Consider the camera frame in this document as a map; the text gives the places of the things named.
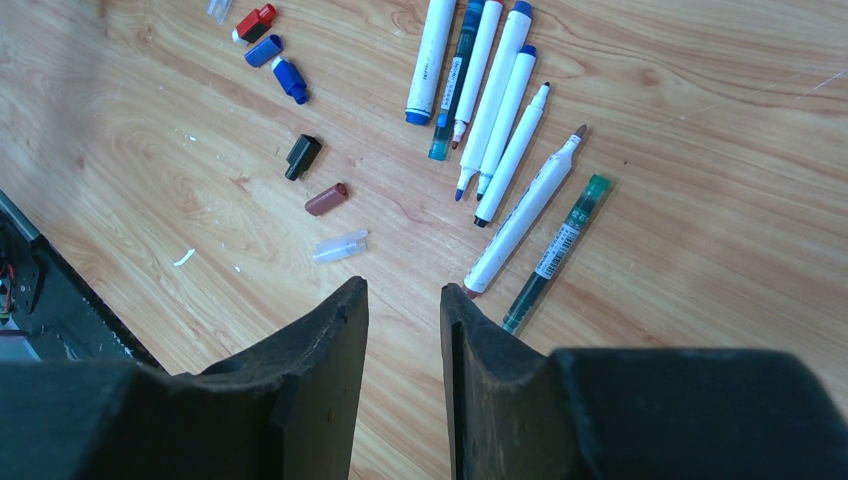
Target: pen label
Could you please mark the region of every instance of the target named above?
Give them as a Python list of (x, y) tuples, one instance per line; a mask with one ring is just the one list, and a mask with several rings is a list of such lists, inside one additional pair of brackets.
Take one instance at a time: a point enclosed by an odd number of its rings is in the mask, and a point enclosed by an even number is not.
[(554, 237), (554, 241), (551, 242), (548, 250), (545, 252), (545, 255), (542, 256), (539, 264), (536, 265), (536, 274), (550, 280), (554, 276), (554, 273), (556, 273), (560, 262), (565, 258), (568, 250), (571, 249), (571, 245), (577, 240), (578, 235), (580, 235), (580, 230), (568, 224), (563, 224), (559, 232), (557, 232), (557, 236)]
[(451, 71), (448, 73), (448, 82), (445, 86), (445, 94), (442, 96), (442, 110), (450, 110), (450, 103), (456, 90), (456, 79), (459, 77), (459, 67), (462, 66), (462, 57), (453, 57)]

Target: black marker cap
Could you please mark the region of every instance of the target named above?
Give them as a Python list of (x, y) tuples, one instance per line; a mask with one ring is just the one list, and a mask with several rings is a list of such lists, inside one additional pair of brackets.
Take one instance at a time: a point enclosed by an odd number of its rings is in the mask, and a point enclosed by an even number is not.
[(286, 178), (291, 181), (297, 180), (303, 172), (309, 170), (312, 166), (312, 161), (318, 156), (321, 151), (321, 143), (314, 137), (301, 134), (297, 138), (294, 147), (292, 147), (286, 161), (289, 162), (289, 169), (286, 170)]

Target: wooden table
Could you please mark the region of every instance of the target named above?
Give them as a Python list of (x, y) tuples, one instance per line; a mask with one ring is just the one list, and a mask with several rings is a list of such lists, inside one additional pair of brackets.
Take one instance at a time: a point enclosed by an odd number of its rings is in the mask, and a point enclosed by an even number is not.
[[(173, 373), (253, 344), (364, 276), (352, 476), (445, 478), (440, 287), (462, 280), (547, 156), (587, 123), (575, 169), (483, 311), (502, 318), (602, 173), (615, 187), (524, 341), (544, 353), (786, 349), (844, 410), (848, 4), (807, 4), (537, 2), (528, 90), (550, 81), (552, 95), (495, 225), (480, 229), (477, 203), (453, 200), (459, 151), (428, 160), (432, 129), (403, 121), (424, 0), (278, 4), (272, 31), (309, 82), (305, 106), (230, 40), (259, 3), (236, 0), (218, 26), (205, 0), (9, 0), (0, 188)], [(325, 147), (290, 182), (285, 157), (301, 133)], [(303, 203), (337, 181), (352, 198), (308, 215)], [(313, 264), (316, 243), (360, 228), (368, 253)]]

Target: pen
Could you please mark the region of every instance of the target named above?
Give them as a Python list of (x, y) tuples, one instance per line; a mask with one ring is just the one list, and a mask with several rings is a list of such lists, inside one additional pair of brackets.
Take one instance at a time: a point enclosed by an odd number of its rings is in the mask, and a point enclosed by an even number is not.
[(469, 297), (476, 298), (489, 287), (489, 283), (498, 274), (507, 258), (518, 246), (518, 242), (530, 229), (530, 225), (545, 208), (545, 204), (551, 199), (556, 189), (565, 180), (571, 171), (571, 156), (580, 144), (586, 133), (586, 125), (582, 125), (569, 137), (565, 145), (557, 152), (548, 157), (545, 164), (536, 174), (536, 178), (530, 182), (530, 186), (522, 195), (521, 200), (512, 209), (506, 221), (498, 229), (492, 241), (483, 250), (483, 254), (477, 263), (471, 267), (471, 271), (463, 281), (465, 293)]
[(474, 125), (472, 125), (474, 128), (471, 129), (468, 144), (465, 145), (459, 162), (459, 181), (456, 183), (454, 197), (456, 201), (462, 198), (471, 177), (480, 170), (483, 154), (486, 153), (486, 146), (489, 144), (489, 137), (492, 135), (492, 128), (495, 126), (495, 119), (506, 92), (507, 81), (512, 73), (518, 51), (524, 46), (532, 21), (533, 7), (521, 0), (515, 3), (506, 17), (498, 50), (492, 60), (489, 76), (486, 78), (486, 88), (483, 89), (483, 96), (480, 97), (480, 107), (474, 117)]
[(515, 169), (518, 168), (521, 157), (524, 156), (524, 151), (527, 150), (527, 145), (530, 144), (530, 138), (533, 137), (536, 126), (539, 125), (539, 120), (545, 111), (545, 102), (548, 100), (548, 92), (550, 90), (551, 84), (545, 82), (539, 88), (539, 93), (533, 97), (533, 100), (524, 109), (524, 115), (518, 121), (518, 126), (515, 127), (515, 133), (509, 139), (509, 145), (506, 146), (503, 158), (498, 163), (498, 169), (495, 170), (492, 183), (489, 184), (486, 195), (483, 196), (483, 200), (477, 206), (477, 211), (474, 212), (474, 225), (483, 228), (494, 218), (495, 212), (498, 210), (498, 205), (503, 200), (506, 189), (509, 187), (509, 182), (512, 180), (512, 175), (515, 173)]
[(553, 278), (562, 260), (568, 255), (571, 246), (580, 236), (589, 216), (592, 215), (592, 210), (601, 202), (608, 188), (609, 180), (600, 175), (592, 175), (592, 178), (589, 179), (589, 184), (586, 185), (583, 194), (574, 204), (574, 208), (571, 209), (565, 223), (562, 224), (545, 254), (542, 255), (542, 259), (539, 260), (539, 264), (536, 265), (536, 270), (527, 279), (527, 283), (524, 284), (518, 298), (509, 307), (509, 311), (504, 317), (504, 330), (514, 333), (524, 318), (527, 317), (545, 286)]
[(465, 75), (468, 72), (469, 58), (472, 55), (482, 13), (483, 0), (468, 1), (465, 16), (462, 18), (462, 30), (459, 34), (459, 42), (456, 45), (456, 53), (453, 56), (448, 81), (445, 84), (445, 93), (442, 96), (439, 116), (436, 119), (433, 144), (430, 146), (429, 157), (434, 160), (444, 160), (448, 155), (448, 140), (453, 131), (453, 120), (456, 115), (456, 108), (459, 105), (460, 92), (462, 92), (465, 83)]
[(486, 194), (486, 189), (489, 188), (489, 183), (492, 181), (492, 175), (498, 168), (506, 141), (509, 138), (509, 132), (512, 130), (512, 124), (515, 123), (515, 115), (518, 114), (518, 107), (524, 99), (524, 91), (527, 90), (527, 82), (530, 81), (530, 75), (533, 73), (535, 65), (536, 47), (524, 45), (515, 58), (515, 66), (512, 67), (512, 74), (510, 74), (509, 82), (506, 84), (501, 108), (498, 109), (498, 116), (495, 118), (494, 127), (492, 127), (492, 136), (486, 146), (483, 163), (480, 164), (480, 178), (477, 179), (478, 202)]
[(462, 141), (465, 129), (471, 122), (471, 114), (474, 113), (474, 104), (477, 103), (477, 94), (480, 93), (480, 82), (483, 80), (486, 64), (489, 63), (489, 53), (492, 51), (492, 43), (495, 40), (495, 32), (498, 30), (502, 11), (501, 0), (486, 0), (483, 15), (480, 17), (480, 26), (477, 28), (477, 39), (474, 40), (474, 49), (471, 51), (471, 60), (468, 62), (465, 85), (462, 86), (459, 105), (456, 107), (451, 139), (453, 149), (456, 149)]
[(430, 123), (430, 112), (436, 97), (455, 7), (456, 0), (430, 0), (427, 8), (421, 45), (418, 47), (418, 61), (415, 63), (415, 73), (406, 100), (406, 121), (414, 125)]

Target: blue pen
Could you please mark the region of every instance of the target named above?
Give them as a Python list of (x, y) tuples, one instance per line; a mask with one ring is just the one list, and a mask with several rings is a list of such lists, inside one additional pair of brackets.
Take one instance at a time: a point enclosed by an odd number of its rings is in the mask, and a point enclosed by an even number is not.
[(465, 84), (468, 73), (468, 61), (477, 38), (477, 27), (483, 15), (484, 0), (469, 0), (462, 19), (462, 31), (456, 45), (450, 73), (448, 73), (442, 105), (436, 120), (436, 131), (433, 133), (433, 145), (430, 147), (430, 158), (443, 161), (448, 155), (448, 139), (453, 133), (453, 120), (459, 105), (459, 94)]

